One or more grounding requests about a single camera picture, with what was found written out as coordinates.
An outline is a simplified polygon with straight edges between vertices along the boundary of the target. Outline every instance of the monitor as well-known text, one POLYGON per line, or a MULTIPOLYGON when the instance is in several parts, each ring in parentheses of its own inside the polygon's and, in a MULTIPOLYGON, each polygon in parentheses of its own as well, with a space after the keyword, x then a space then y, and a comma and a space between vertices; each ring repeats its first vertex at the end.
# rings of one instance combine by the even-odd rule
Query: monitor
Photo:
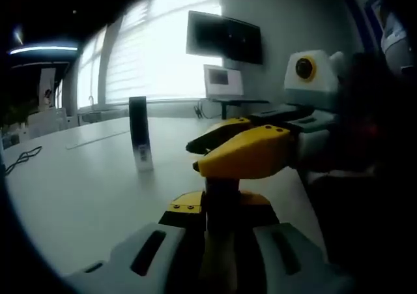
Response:
POLYGON ((242 98, 243 84, 239 70, 204 65, 207 98, 242 98))
POLYGON ((189 11, 186 52, 261 64, 261 30, 236 19, 189 11))

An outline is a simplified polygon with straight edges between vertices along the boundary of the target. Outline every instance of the chair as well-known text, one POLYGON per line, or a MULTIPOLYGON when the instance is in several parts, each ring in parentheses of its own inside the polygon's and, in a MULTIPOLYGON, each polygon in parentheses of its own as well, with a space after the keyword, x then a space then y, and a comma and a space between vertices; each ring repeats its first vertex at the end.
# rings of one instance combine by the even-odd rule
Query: chair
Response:
POLYGON ((65 108, 50 108, 27 118, 31 139, 68 128, 65 108))

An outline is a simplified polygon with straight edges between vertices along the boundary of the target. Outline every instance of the white blinds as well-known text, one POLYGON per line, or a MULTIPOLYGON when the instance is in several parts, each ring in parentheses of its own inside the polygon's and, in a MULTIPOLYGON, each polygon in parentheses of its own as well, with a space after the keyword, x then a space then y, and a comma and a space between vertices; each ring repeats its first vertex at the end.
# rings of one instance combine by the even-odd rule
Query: white blinds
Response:
POLYGON ((205 96, 203 65, 222 59, 186 54, 188 11, 221 14, 219 0, 146 0, 123 18, 106 77, 106 104, 205 96))
POLYGON ((98 73, 105 35, 106 28, 89 41, 81 55, 77 78, 78 109, 98 103, 98 73))

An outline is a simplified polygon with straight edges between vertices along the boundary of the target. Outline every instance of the desk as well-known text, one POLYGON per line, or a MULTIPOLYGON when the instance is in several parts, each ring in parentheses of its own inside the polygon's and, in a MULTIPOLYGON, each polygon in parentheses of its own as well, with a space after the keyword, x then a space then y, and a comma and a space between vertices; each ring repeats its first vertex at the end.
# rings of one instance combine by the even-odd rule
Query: desk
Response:
POLYGON ((227 107, 228 106, 238 106, 241 107, 242 104, 269 104, 267 100, 250 100, 250 99, 227 99, 227 98, 209 98, 214 103, 220 103, 222 105, 222 119, 227 119, 227 107))
MULTIPOLYGON (((172 199, 204 188, 204 179, 192 169, 196 157, 185 151, 185 145, 215 122, 149 118, 154 170, 141 173, 134 164, 127 117, 56 132, 7 149, 8 166, 22 151, 43 146, 36 157, 7 177, 10 198, 29 238, 61 276, 108 260, 115 245, 145 224, 159 221, 172 199), (66 149, 68 144, 122 131, 66 149)), ((281 221, 291 222, 324 249, 295 170, 242 181, 241 188, 265 195, 281 221)))

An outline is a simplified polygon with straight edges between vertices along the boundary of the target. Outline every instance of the yellow circular joint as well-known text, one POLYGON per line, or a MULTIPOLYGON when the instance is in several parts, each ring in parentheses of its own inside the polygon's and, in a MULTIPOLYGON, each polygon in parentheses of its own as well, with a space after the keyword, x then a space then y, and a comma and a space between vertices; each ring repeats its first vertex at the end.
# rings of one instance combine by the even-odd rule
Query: yellow circular joint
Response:
POLYGON ((316 74, 317 65, 310 56, 301 57, 295 64, 295 73, 304 82, 311 82, 316 74))

